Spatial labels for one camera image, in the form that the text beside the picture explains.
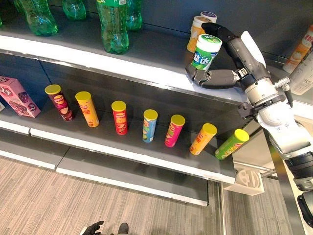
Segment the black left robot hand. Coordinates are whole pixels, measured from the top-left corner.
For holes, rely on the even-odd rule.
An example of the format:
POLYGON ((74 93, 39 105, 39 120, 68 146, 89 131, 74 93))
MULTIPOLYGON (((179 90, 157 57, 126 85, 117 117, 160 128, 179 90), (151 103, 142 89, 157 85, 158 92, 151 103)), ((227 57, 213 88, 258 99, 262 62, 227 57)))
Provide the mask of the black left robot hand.
POLYGON ((98 231, 100 229, 100 226, 104 224, 104 221, 98 221, 88 227, 84 227, 82 231, 80 232, 80 235, 101 235, 101 233, 98 231))

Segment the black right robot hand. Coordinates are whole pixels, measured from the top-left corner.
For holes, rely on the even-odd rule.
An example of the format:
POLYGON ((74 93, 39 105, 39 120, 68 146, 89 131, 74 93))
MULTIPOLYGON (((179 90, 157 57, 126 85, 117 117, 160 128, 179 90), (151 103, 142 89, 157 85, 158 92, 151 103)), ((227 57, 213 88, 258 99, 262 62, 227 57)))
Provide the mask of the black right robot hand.
POLYGON ((240 37, 216 23, 203 23, 201 27, 206 33, 222 40, 223 47, 233 59, 237 69, 235 71, 203 71, 192 65, 187 65, 185 69, 188 77, 196 85, 207 89, 226 89, 240 82, 243 88, 247 88, 259 80, 270 78, 269 71, 264 64, 252 56, 240 37))

